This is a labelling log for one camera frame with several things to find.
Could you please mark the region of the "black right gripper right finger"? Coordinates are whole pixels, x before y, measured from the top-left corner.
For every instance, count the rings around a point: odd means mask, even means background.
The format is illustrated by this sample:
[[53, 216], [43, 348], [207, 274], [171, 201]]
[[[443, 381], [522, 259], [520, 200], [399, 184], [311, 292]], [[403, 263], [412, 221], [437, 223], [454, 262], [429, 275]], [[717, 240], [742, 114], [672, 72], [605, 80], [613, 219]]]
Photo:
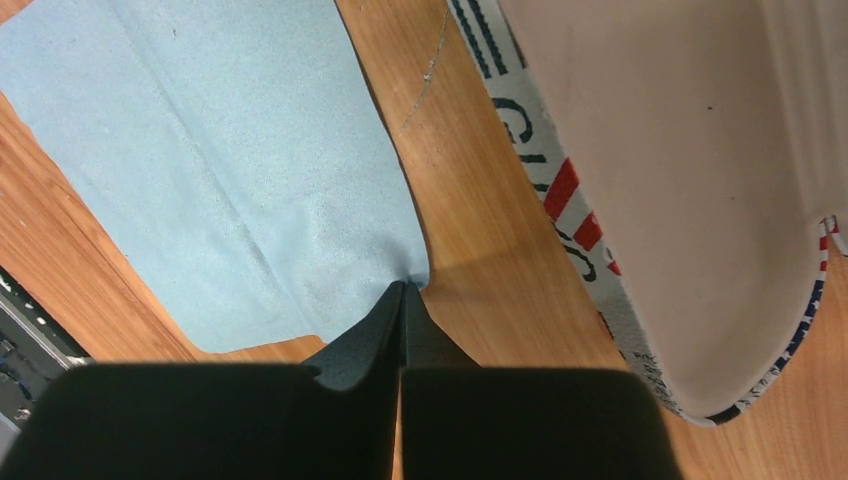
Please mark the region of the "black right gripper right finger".
[[659, 408], [633, 374], [483, 367], [430, 317], [400, 315], [407, 479], [678, 479]]

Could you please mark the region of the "flag print glasses case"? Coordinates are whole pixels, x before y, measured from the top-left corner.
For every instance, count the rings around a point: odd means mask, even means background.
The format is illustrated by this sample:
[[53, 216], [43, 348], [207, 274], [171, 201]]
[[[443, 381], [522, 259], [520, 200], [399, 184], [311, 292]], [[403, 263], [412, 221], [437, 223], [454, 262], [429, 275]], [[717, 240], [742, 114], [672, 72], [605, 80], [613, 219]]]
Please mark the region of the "flag print glasses case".
[[748, 409], [847, 223], [843, 1], [452, 1], [617, 348], [678, 416]]

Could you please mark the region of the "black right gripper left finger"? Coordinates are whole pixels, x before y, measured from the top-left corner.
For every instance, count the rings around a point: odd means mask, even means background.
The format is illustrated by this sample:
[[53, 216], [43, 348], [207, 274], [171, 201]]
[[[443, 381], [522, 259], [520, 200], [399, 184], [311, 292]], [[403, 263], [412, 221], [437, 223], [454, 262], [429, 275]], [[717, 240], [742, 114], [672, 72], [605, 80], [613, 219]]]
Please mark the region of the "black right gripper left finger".
[[98, 364], [45, 391], [5, 479], [388, 479], [405, 286], [298, 364]]

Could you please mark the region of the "light blue cloth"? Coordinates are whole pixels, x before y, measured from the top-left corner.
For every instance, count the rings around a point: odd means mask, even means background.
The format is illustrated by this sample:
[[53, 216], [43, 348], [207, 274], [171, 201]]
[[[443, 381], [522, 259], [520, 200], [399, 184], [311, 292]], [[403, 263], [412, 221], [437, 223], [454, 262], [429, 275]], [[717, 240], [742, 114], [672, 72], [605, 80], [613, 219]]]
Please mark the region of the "light blue cloth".
[[1, 90], [198, 348], [330, 342], [430, 277], [332, 1], [35, 1]]

